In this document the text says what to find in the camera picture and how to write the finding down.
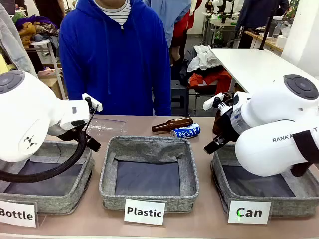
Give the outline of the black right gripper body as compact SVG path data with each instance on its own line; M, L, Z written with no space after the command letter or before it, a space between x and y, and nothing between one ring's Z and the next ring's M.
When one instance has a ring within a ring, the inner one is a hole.
M224 114L221 114L221 112L216 113L213 125L213 134L216 137L213 140L219 143L219 149L229 142L236 142L239 137L239 134L231 125L230 116L231 112Z

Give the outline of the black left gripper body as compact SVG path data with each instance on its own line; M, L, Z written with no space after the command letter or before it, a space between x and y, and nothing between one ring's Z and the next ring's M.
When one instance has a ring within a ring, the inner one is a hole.
M101 147L101 144L96 139L88 135L86 131L83 130L83 127L73 128L65 132L64 134L58 135L57 137L61 139L62 141L75 140L76 142L78 142L78 146L81 146L83 145L83 143L80 142L80 136L79 136L80 133L83 133L83 135L85 136L86 147L93 150L94 152L98 152Z

